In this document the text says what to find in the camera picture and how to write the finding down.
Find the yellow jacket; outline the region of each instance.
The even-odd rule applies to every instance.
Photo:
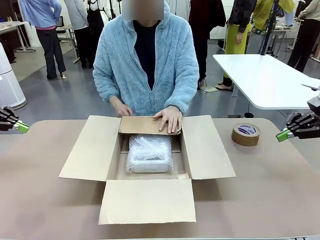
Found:
[[[253,11],[254,26],[257,29],[264,29],[273,4],[274,0],[257,0],[255,9]],[[291,13],[295,8],[295,3],[293,0],[279,0],[279,5],[283,9],[283,11],[288,14]]]

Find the open cardboard box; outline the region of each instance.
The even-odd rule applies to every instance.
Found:
[[[184,117],[172,136],[174,170],[127,173],[131,134],[167,135],[151,117],[90,116],[60,178],[106,182],[99,224],[195,222],[193,180],[235,177],[210,116]]]

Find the bubble wrap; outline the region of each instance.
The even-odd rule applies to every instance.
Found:
[[[129,139],[128,173],[165,173],[173,170],[171,136],[134,134]]]

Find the tape label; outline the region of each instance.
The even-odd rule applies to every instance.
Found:
[[[253,126],[249,125],[239,125],[236,127],[239,132],[246,134],[246,135],[254,135],[257,133],[257,130]]]

